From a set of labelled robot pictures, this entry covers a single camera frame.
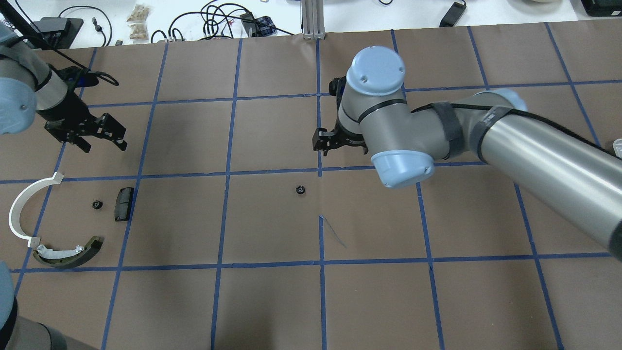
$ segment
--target black velcro strap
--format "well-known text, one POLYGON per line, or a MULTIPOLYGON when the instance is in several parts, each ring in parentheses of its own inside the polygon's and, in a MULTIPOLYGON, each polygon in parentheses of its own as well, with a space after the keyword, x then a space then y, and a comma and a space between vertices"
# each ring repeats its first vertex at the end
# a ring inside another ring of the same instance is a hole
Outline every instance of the black velcro strap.
POLYGON ((366 116, 374 113, 375 111, 379 110, 380 108, 386 107, 386 106, 390 106, 390 105, 396 105, 398 103, 406 104, 406 100, 403 99, 403 98, 394 98, 392 100, 382 101, 381 103, 373 105, 373 106, 367 108, 367 110, 364 111, 363 114, 361 114, 361 116, 358 117, 358 123, 360 124, 363 121, 363 119, 365 119, 366 116))
POLYGON ((482 162, 486 162, 481 156, 481 142, 484 140, 484 136, 486 136, 486 133, 493 126, 493 124, 508 115, 508 113, 512 110, 514 110, 512 107, 494 106, 493 108, 490 108, 484 118, 473 127, 473 130, 471 130, 469 147, 473 152, 477 153, 477 157, 482 162))
POLYGON ((443 159, 449 159, 462 153, 465 149, 465 137, 462 134, 462 125, 455 110, 453 110, 452 104, 445 101, 430 103, 430 106, 438 114, 440 122, 443 124, 445 139, 449 142, 449 152, 443 159))
POLYGON ((11 340, 11 335, 13 334, 13 329, 15 328, 15 322, 17 321, 17 299, 13 298, 13 307, 11 308, 11 313, 9 314, 9 318, 0 329, 0 349, 6 348, 9 344, 9 340, 11 340))

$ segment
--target plastic bag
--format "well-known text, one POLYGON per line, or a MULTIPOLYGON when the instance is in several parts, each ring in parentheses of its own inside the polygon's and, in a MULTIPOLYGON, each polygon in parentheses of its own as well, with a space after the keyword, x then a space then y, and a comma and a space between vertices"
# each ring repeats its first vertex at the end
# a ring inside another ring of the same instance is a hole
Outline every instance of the plastic bag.
POLYGON ((146 5, 136 4, 134 10, 128 16, 126 22, 129 27, 129 38, 132 40, 147 40, 149 32, 147 31, 147 17, 151 8, 146 5))

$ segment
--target black cable bundle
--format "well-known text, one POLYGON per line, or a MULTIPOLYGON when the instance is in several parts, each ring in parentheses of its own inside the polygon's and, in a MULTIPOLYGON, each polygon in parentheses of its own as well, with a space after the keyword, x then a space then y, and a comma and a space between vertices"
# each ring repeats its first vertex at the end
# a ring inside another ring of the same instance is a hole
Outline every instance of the black cable bundle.
MULTIPOLYGON (((179 20, 180 18, 182 18, 183 16, 187 16, 187 15, 191 15, 191 14, 199 14, 201 15, 201 18, 203 19, 203 38, 199 39, 199 40, 210 40, 213 38, 217 38, 217 37, 224 37, 224 38, 229 38, 229 39, 233 39, 233 31, 231 30, 231 23, 230 20, 232 19, 242 19, 238 16, 232 16, 233 13, 237 12, 237 11, 244 11, 244 12, 248 12, 251 13, 251 11, 249 11, 249 9, 247 9, 246 7, 239 5, 239 4, 234 4, 232 2, 228 2, 225 4, 220 4, 218 6, 214 5, 213 3, 216 0, 211 0, 210 2, 208 2, 207 4, 203 5, 203 7, 201 7, 201 11, 192 11, 192 12, 186 12, 183 13, 179 16, 177 16, 170 24, 169 26, 169 30, 168 30, 168 36, 166 35, 166 33, 164 33, 163 31, 155 31, 155 33, 157 32, 161 32, 164 37, 166 38, 173 38, 174 40, 177 40, 177 36, 175 35, 175 31, 177 31, 177 33, 179 33, 180 38, 183 40, 183 35, 182 32, 178 29, 178 28, 173 28, 175 22, 177 22, 177 20, 179 20), (229 13, 225 12, 225 8, 228 7, 229 9, 231 9, 232 7, 234 7, 232 9, 232 11, 230 11, 229 13), (225 29, 228 29, 229 34, 226 35, 225 34, 225 29)), ((255 25, 257 25, 258 27, 269 27, 271 29, 275 29, 277 31, 281 31, 283 33, 289 34, 289 35, 294 35, 293 33, 290 33, 288 31, 284 31, 280 28, 277 28, 276 26, 269 26, 265 23, 262 22, 258 22, 256 19, 253 20, 255 25)))

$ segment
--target black box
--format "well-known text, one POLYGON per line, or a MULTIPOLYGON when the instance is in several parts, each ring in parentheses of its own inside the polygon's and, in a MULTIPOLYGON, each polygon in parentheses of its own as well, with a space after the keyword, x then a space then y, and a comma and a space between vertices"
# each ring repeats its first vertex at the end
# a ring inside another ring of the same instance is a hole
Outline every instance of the black box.
POLYGON ((622 17, 622 0, 581 0, 585 12, 594 17, 622 17))

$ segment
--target white curved bracket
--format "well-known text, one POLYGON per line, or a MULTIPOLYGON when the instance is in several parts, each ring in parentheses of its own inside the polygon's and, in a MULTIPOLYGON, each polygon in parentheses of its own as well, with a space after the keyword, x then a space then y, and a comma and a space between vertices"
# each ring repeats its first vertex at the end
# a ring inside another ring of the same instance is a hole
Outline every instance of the white curved bracket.
POLYGON ((35 248, 41 242, 40 237, 31 237, 24 233, 22 230, 22 224, 20 223, 20 216, 22 214, 22 209, 26 202, 32 197, 35 193, 37 193, 40 189, 46 188, 47 186, 57 185, 63 181, 64 175, 59 173, 58 171, 52 175, 52 177, 48 177, 45 179, 41 179, 30 186, 26 187, 18 196, 15 198, 13 205, 11 206, 11 210, 9 211, 9 227, 13 234, 18 236, 21 239, 28 240, 28 247, 35 248))

